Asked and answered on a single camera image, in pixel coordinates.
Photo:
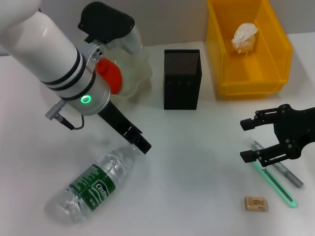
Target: white table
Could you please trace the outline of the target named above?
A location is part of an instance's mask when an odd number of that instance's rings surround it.
[[[0,235],[2,236],[313,236],[315,230],[315,146],[284,163],[303,182],[294,187],[273,167],[299,202],[290,209],[266,180],[239,155],[252,136],[262,145],[277,142],[271,125],[244,132],[240,120],[257,109],[289,103],[315,106],[315,33],[289,36],[294,46],[291,78],[270,98],[216,101],[202,42],[149,47],[152,90],[120,106],[152,144],[129,182],[82,224],[55,221],[49,202],[107,150],[125,140],[98,116],[69,131],[45,118],[58,101],[11,57],[0,58]],[[164,49],[200,49],[202,84],[196,111],[163,110]],[[75,125],[71,107],[63,115]],[[247,212],[245,196],[263,196],[269,212]]]

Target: green indicator light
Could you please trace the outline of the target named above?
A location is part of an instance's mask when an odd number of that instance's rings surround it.
[[[91,101],[91,96],[89,95],[84,95],[83,97],[81,97],[81,102],[84,104],[87,104]]]

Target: black mesh pen holder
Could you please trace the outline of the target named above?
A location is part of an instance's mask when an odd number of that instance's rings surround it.
[[[164,109],[196,110],[201,77],[199,50],[165,50]]]

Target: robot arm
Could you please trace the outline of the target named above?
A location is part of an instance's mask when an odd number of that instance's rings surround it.
[[[264,124],[274,124],[274,131],[279,144],[261,149],[241,152],[245,162],[257,159],[263,167],[286,159],[297,159],[302,149],[309,143],[315,142],[315,108],[297,111],[289,104],[278,108],[255,112],[254,119],[241,121],[244,130],[255,129]]]
[[[129,53],[141,49],[134,20],[103,3],[90,3],[83,10],[79,24],[79,28],[89,34],[86,39],[88,49],[81,53],[48,16],[38,12],[40,4],[40,0],[5,0],[0,3],[0,45],[61,98],[46,116],[73,129],[59,114],[65,103],[69,103],[83,116],[98,114],[146,153],[151,145],[110,102],[110,87],[95,71],[103,53],[101,43],[108,48],[123,47]],[[95,22],[96,14],[105,14],[98,18],[106,21]],[[112,24],[111,19],[119,21],[124,28],[119,25],[115,25],[118,29],[105,27]]]

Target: gray marker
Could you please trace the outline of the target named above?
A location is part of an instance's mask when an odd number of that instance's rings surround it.
[[[260,150],[264,149],[262,145],[259,144],[257,141],[252,142],[252,147],[255,150]],[[303,185],[303,182],[294,175],[284,164],[281,162],[273,164],[273,166],[283,175],[285,176],[288,180],[291,181],[296,187],[300,188]]]

